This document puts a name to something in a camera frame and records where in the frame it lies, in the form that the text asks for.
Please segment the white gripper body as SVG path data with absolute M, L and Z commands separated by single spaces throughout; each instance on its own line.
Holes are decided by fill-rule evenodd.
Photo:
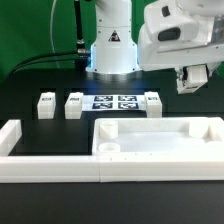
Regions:
M 145 71 L 224 61 L 224 0 L 156 0 L 144 8 L 138 63 Z

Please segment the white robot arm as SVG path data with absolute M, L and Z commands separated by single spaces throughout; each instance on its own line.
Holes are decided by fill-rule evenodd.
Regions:
M 132 39 L 132 0 L 96 0 L 95 42 L 88 72 L 124 75 L 224 62 L 224 0 L 155 0 Z

